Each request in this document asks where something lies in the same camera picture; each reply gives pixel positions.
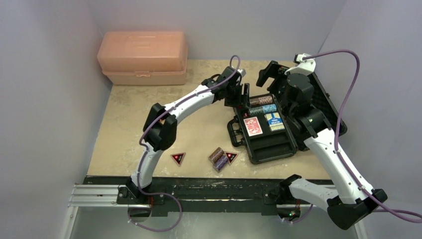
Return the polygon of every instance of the poker chip stack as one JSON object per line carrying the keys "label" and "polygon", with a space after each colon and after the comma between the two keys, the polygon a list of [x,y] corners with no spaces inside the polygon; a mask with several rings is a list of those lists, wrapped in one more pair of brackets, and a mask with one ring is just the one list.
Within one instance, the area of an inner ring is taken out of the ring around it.
{"label": "poker chip stack", "polygon": [[261,106],[261,105],[272,103],[273,98],[271,96],[263,96],[263,97],[250,99],[249,102],[251,106]]}
{"label": "poker chip stack", "polygon": [[220,172],[227,164],[230,163],[226,153],[222,150],[222,148],[218,147],[209,157],[208,159],[213,164],[213,168]]}
{"label": "poker chip stack", "polygon": [[277,111],[277,106],[275,104],[260,106],[260,107],[253,107],[249,109],[250,116],[257,116],[266,113],[272,113]]}

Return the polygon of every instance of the beige table surface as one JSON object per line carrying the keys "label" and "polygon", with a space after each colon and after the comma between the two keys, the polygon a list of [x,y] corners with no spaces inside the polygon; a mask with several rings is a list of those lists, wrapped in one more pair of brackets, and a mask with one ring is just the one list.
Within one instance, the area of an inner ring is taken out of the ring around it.
{"label": "beige table surface", "polygon": [[[268,93],[271,79],[255,86],[258,71],[270,61],[242,61],[246,69],[244,83],[250,83],[250,95]],[[293,66],[292,62],[281,62]],[[135,171],[143,147],[138,144],[151,106],[173,102],[194,90],[200,82],[221,73],[228,60],[189,60],[187,83],[182,86],[113,86],[100,127],[88,175],[128,176]],[[226,125],[233,118],[232,108],[216,102],[187,117],[178,125],[176,142],[161,156],[154,176],[207,178],[287,178],[299,174],[308,179],[329,179],[316,156],[300,152],[293,157],[253,165],[245,146],[231,145]],[[217,173],[208,156],[217,148],[237,152],[239,156]],[[170,154],[185,152],[179,167]]]}

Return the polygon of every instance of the case handle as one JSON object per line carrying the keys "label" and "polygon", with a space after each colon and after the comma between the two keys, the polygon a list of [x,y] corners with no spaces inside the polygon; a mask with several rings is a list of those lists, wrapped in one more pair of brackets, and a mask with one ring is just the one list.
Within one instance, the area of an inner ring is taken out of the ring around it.
{"label": "case handle", "polygon": [[151,74],[149,72],[142,72],[142,71],[135,71],[136,77],[150,77]]}
{"label": "case handle", "polygon": [[233,119],[227,123],[227,130],[228,130],[228,135],[230,136],[231,144],[234,147],[239,147],[239,146],[245,145],[245,138],[242,138],[240,141],[237,141],[236,135],[243,134],[243,133],[239,129],[237,130],[233,129],[233,124],[235,123],[239,123],[239,118],[237,116],[234,116]]}

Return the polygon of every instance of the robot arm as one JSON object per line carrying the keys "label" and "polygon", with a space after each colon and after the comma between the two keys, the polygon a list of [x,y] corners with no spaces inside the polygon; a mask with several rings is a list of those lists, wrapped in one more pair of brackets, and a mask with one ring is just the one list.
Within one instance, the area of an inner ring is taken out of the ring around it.
{"label": "robot arm", "polygon": [[174,143],[176,140],[177,125],[187,116],[193,114],[204,106],[211,105],[212,103],[222,99],[225,99],[224,104],[226,106],[246,108],[250,106],[249,84],[244,84],[243,95],[241,94],[241,79],[246,75],[246,71],[244,69],[237,70],[234,76],[228,80],[226,84],[223,84],[212,91],[199,94],[199,92],[206,91],[212,86],[224,81],[224,79],[230,76],[233,71],[233,68],[227,67],[223,73],[218,76],[217,80],[214,80],[213,78],[206,79],[194,91],[177,101],[164,106],[157,103],[152,107],[145,123],[144,130],[146,130],[151,122],[163,112],[177,106],[167,115],[162,117],[159,122],[152,127],[145,139],[140,142],[146,147],[142,153],[142,157],[144,157],[144,159],[142,160],[141,157],[139,162],[142,163],[140,165],[139,181],[137,180],[137,171],[131,176],[131,179],[136,186],[138,186],[139,183],[141,188],[145,188],[151,183],[152,174],[157,166],[159,158],[161,157],[163,151],[168,149]]}
{"label": "robot arm", "polygon": [[[324,113],[312,102],[314,85],[307,75],[314,72],[315,61],[302,60],[306,54],[295,57],[297,66],[283,68],[272,61],[268,67],[260,71],[257,86],[262,86],[268,77],[275,81],[268,88],[280,100],[282,114],[286,124],[291,129],[298,145],[310,149],[319,159],[336,190],[327,189],[293,175],[280,184],[281,198],[286,201],[302,199],[324,209],[331,220],[340,228],[346,230],[356,222],[373,212],[378,205],[358,187],[353,177],[339,160],[334,148],[334,130]],[[382,189],[374,189],[354,167],[350,159],[342,152],[345,164],[359,178],[362,188],[372,192],[379,201],[387,200]]]}

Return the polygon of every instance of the red triangle marker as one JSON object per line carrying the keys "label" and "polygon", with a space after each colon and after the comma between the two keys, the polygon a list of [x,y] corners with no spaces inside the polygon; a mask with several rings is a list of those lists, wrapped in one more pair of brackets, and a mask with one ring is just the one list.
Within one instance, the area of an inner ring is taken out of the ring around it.
{"label": "red triangle marker", "polygon": [[227,156],[228,163],[230,165],[239,154],[238,153],[232,153],[232,152],[225,152],[225,155]]}
{"label": "red triangle marker", "polygon": [[180,164],[182,163],[183,158],[185,157],[186,153],[176,153],[176,154],[172,154],[170,155],[174,161],[176,161],[177,165],[180,166]]}

